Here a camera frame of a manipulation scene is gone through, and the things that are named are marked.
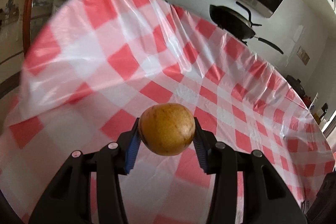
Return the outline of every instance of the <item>white wall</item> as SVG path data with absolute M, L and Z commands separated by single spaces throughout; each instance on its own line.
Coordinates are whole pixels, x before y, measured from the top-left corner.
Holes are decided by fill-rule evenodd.
M 167 1 L 180 5 L 209 21 L 211 21 L 209 15 L 210 4 L 228 6 L 247 17 L 247 13 L 235 4 L 236 0 Z M 279 46 L 285 52 L 285 55 L 281 55 L 271 47 L 257 41 L 257 39 L 251 39 L 248 42 L 250 49 L 275 65 L 284 76 L 291 74 L 295 78 L 300 78 L 302 84 L 305 85 L 323 52 L 328 36 L 327 30 L 321 24 L 320 19 L 302 0 L 284 0 L 269 19 L 252 10 L 252 20 L 254 23 L 263 24 L 262 27 L 254 27 L 257 36 L 270 40 Z M 304 30 L 300 39 L 294 45 L 291 38 L 293 38 L 299 25 L 304 26 Z M 307 66 L 296 56 L 299 46 L 303 46 L 310 56 Z
M 319 101 L 316 109 L 328 103 L 329 109 L 325 119 L 331 117 L 336 110 L 336 39 L 329 38 L 325 45 L 322 56 L 313 71 L 305 91 L 308 96 L 314 97 L 319 93 Z

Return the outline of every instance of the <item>black pan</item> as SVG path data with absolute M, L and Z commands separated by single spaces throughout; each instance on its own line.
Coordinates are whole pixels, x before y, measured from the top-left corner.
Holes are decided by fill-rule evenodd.
M 215 22 L 219 28 L 229 31 L 239 40 L 243 41 L 255 37 L 255 31 L 252 29 L 252 26 L 261 26 L 261 24 L 252 23 L 251 11 L 238 1 L 236 4 L 248 12 L 249 19 L 246 19 L 240 13 L 229 7 L 210 5 L 209 11 L 212 21 Z M 269 45 L 281 54 L 284 53 L 277 45 L 273 44 L 272 42 L 264 38 L 256 38 L 258 38 L 260 42 Z

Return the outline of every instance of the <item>checkered tablecloth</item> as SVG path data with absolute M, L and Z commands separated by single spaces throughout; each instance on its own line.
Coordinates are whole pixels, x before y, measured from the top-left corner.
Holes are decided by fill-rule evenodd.
M 233 149 L 263 151 L 298 203 L 314 200 L 334 166 L 294 90 L 227 32 L 163 0 L 70 0 L 32 45 L 0 136 L 8 202 L 27 222 L 72 151 L 99 150 L 165 102 L 186 106 Z M 129 223 L 205 223 L 214 177 L 200 169 L 193 145 L 173 157 L 141 145 L 120 184 Z M 237 221 L 241 176 L 239 186 Z

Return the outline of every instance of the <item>table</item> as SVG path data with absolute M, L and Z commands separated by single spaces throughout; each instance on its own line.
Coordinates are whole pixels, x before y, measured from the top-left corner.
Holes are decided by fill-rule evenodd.
M 165 102 L 186 106 L 233 149 L 263 151 L 299 204 L 315 199 L 335 164 L 294 90 L 229 33 L 163 0 L 69 0 L 31 47 L 0 136 L 8 202 L 27 222 L 72 151 L 99 150 Z M 214 176 L 193 145 L 164 157 L 142 144 L 120 184 L 129 223 L 205 223 Z M 93 175 L 93 218 L 94 186 Z

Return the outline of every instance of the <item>metal screw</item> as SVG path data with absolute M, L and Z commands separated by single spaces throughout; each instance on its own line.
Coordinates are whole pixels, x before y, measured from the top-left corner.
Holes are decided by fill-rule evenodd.
M 108 148 L 116 149 L 116 148 L 118 148 L 118 143 L 116 143 L 116 142 L 109 143 Z
M 262 152 L 260 150 L 254 150 L 253 156 L 256 156 L 258 158 L 261 158 L 263 156 Z
M 215 146 L 218 148 L 218 149 L 224 149 L 226 147 L 226 144 L 223 143 L 223 142 L 216 142 Z
M 76 150 L 76 151 L 73 151 L 71 155 L 72 155 L 74 158 L 78 158 L 81 154 L 82 154 L 82 153 L 81 153 L 79 150 Z

